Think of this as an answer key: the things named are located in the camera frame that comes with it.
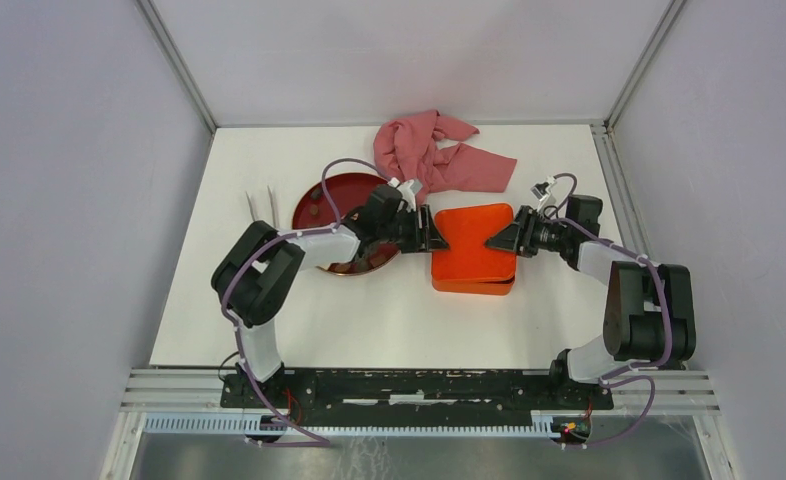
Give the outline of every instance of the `round tray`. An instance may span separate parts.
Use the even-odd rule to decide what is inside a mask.
[[[341,215],[366,203],[373,189],[384,183],[387,182],[383,178],[368,173],[343,173],[325,180],[328,193],[340,209]],[[293,228],[321,227],[333,221],[334,211],[322,194],[322,185],[317,183],[302,195],[296,205]],[[396,245],[383,244],[366,260],[332,263],[328,268],[320,268],[335,275],[363,275],[383,267],[398,253],[399,247]]]

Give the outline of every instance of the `gray floor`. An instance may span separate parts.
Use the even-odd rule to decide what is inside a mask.
[[[625,428],[594,423],[594,437]],[[335,447],[260,449],[237,437],[145,435],[132,478],[199,479],[704,479],[693,422],[650,419],[631,436],[586,451],[561,452],[549,440],[341,437]]]

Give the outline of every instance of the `folded fabric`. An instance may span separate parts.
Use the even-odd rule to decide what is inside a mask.
[[[430,192],[504,192],[517,160],[459,143],[437,148],[448,138],[459,142],[478,133],[474,126],[437,110],[397,118],[378,130],[373,143],[375,165],[401,181],[418,179],[417,203]]]

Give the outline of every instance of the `orange container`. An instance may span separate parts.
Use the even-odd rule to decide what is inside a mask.
[[[514,220],[507,203],[443,210],[434,217],[449,250],[431,253],[431,284],[455,293],[507,295],[514,285],[517,256],[484,246]]]

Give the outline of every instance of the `wall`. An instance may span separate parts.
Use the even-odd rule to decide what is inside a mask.
[[[743,478],[786,479],[786,1],[689,2],[616,143],[654,253],[692,270]]]
[[[667,0],[155,0],[220,125],[607,114]]]
[[[0,1],[0,479],[98,475],[208,141],[133,2]]]

